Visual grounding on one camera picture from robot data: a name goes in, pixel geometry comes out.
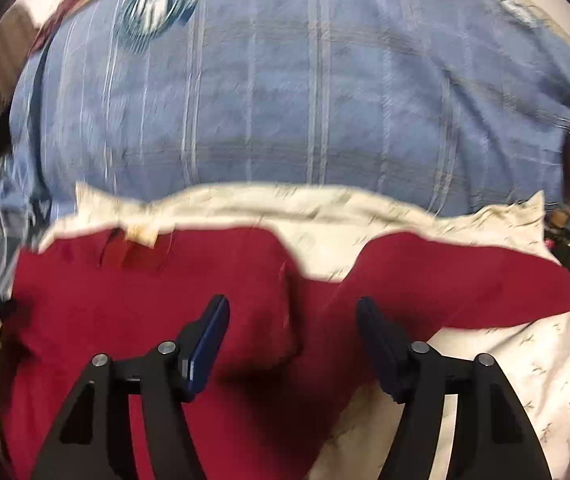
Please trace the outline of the cream leaf-print pillow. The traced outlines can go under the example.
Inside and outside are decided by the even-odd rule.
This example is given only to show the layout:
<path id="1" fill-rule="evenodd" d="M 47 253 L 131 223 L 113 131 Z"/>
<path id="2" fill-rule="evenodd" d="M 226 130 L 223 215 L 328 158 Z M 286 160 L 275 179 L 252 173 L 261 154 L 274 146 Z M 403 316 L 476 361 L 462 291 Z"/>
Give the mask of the cream leaf-print pillow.
<path id="1" fill-rule="evenodd" d="M 186 409 L 210 479 L 373 479 L 401 410 L 355 326 L 374 299 L 449 356 L 491 353 L 550 473 L 570 478 L 570 273 L 543 197 L 439 218 L 355 188 L 227 184 L 151 204 L 88 186 L 20 252 L 0 333 L 0 428 L 27 479 L 93 356 L 140 356 L 230 301 L 207 389 Z"/>

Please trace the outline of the red garment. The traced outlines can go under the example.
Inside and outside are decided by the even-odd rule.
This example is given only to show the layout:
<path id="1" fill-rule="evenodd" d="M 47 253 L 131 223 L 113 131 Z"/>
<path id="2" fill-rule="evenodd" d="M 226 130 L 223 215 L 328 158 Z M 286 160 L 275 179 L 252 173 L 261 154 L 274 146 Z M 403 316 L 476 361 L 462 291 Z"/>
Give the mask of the red garment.
<path id="1" fill-rule="evenodd" d="M 570 275 L 498 247 L 368 242 L 336 283 L 306 278 L 269 231 L 175 231 L 153 248 L 103 231 L 57 240 L 17 261 L 17 309 L 2 327 L 0 421 L 18 478 L 81 370 L 100 352 L 145 353 L 177 335 L 215 295 L 231 318 L 207 388 L 186 411 L 212 479 L 300 479 L 351 396 L 373 380 L 355 325 L 370 297 L 426 340 L 445 327 L 509 327 L 570 311 Z"/>

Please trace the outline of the blue plaid quilt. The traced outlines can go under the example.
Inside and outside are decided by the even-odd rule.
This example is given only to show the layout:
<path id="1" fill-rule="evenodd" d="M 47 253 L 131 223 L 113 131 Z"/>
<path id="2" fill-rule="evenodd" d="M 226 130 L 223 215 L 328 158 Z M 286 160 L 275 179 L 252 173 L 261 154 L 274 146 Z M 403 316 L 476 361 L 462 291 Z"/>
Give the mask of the blue plaid quilt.
<path id="1" fill-rule="evenodd" d="M 344 185 L 439 216 L 562 199 L 570 47 L 502 0 L 94 0 L 20 75 L 0 206 Z"/>

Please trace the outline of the maroon cloth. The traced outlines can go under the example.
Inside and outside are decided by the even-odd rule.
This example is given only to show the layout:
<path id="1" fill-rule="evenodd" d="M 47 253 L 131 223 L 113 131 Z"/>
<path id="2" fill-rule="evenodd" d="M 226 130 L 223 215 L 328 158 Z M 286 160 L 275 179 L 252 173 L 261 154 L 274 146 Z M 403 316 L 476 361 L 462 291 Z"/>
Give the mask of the maroon cloth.
<path id="1" fill-rule="evenodd" d="M 61 26 L 64 19 L 72 15 L 72 13 L 79 9 L 86 1 L 87 0 L 62 0 L 58 3 L 54 12 L 38 29 L 34 42 L 30 46 L 29 53 L 33 54 L 41 50 L 46 44 L 46 40 L 58 30 L 58 27 Z"/>

